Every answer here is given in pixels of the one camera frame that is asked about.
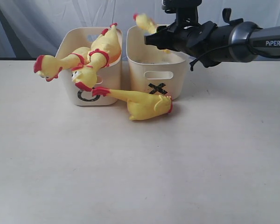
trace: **white table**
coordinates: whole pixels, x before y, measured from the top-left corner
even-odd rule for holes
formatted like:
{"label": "white table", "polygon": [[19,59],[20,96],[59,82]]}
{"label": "white table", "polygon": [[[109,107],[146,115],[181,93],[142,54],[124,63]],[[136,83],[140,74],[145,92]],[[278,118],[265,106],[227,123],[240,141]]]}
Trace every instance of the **white table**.
{"label": "white table", "polygon": [[0,224],[280,224],[280,62],[197,64],[143,122],[33,63],[0,61]]}

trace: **storage bin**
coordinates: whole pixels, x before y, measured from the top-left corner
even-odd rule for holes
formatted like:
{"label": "storage bin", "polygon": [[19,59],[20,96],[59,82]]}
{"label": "storage bin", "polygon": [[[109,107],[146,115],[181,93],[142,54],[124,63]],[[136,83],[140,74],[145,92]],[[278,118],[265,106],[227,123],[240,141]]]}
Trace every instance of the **storage bin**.
{"label": "storage bin", "polygon": [[[83,27],[69,31],[64,37],[57,51],[56,58],[66,57],[72,51],[80,47],[90,47],[96,37],[106,28],[109,27]],[[122,32],[117,29],[119,43],[122,48]],[[120,58],[111,63],[109,67],[101,68],[98,73],[98,83],[94,87],[103,86],[110,89],[120,89],[122,72],[122,55]],[[79,106],[98,106],[111,105],[117,101],[112,97],[92,96],[92,92],[82,91],[75,86],[71,80],[71,70],[63,70],[60,72],[60,79],[63,80],[66,92],[75,105]]]}
{"label": "storage bin", "polygon": [[126,54],[132,90],[178,98],[189,72],[189,56],[181,52],[167,54],[156,46],[145,45],[144,35],[137,26],[127,32]]}

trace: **black marking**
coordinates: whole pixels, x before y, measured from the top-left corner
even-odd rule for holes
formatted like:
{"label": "black marking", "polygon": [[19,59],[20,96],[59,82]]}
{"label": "black marking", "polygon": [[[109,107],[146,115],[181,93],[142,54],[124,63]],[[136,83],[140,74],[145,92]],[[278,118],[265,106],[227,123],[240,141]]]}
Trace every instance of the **black marking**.
{"label": "black marking", "polygon": [[94,102],[94,101],[97,101],[98,99],[100,99],[100,97],[101,97],[100,95],[96,95],[95,98],[85,99],[82,97],[83,92],[84,92],[84,90],[79,90],[77,96],[80,100],[85,101],[85,102]]}
{"label": "black marking", "polygon": [[164,86],[166,86],[164,83],[159,84],[158,86],[150,83],[148,85],[150,88],[153,88],[153,90],[149,94],[155,94],[156,92],[159,92],[163,95],[166,95],[168,92],[163,89]]}

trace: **x symbol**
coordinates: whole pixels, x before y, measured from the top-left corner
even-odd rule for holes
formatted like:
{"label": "x symbol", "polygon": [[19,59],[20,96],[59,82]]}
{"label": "x symbol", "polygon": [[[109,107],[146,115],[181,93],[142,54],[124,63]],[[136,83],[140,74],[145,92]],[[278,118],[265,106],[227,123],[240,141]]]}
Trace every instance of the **x symbol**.
{"label": "x symbol", "polygon": [[153,90],[149,94],[155,94],[156,92],[159,92],[163,95],[166,95],[168,93],[166,90],[163,89],[163,87],[166,86],[164,83],[161,83],[158,86],[150,83],[148,86],[153,88]]}

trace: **rubber chicken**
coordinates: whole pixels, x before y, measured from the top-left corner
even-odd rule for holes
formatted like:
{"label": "rubber chicken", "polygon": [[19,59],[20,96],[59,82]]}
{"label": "rubber chicken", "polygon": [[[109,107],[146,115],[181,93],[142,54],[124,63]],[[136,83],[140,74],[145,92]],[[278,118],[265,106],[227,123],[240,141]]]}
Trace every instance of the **rubber chicken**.
{"label": "rubber chicken", "polygon": [[[155,34],[157,32],[158,25],[153,21],[152,18],[148,17],[146,14],[134,14],[134,20],[136,21],[137,27],[147,31],[150,34]],[[170,50],[163,50],[165,53],[169,54]]]}
{"label": "rubber chicken", "polygon": [[57,59],[50,55],[41,55],[34,64],[34,73],[37,73],[49,82],[58,78],[62,70],[72,70],[72,81],[84,91],[92,91],[97,83],[99,69],[108,67],[121,55],[117,23],[111,24],[111,29],[105,29],[92,42],[91,47],[81,47],[73,51],[63,59]]}
{"label": "rubber chicken", "polygon": [[171,113],[173,104],[170,96],[153,95],[139,91],[111,90],[97,87],[92,96],[103,95],[127,102],[130,120],[146,120]]}

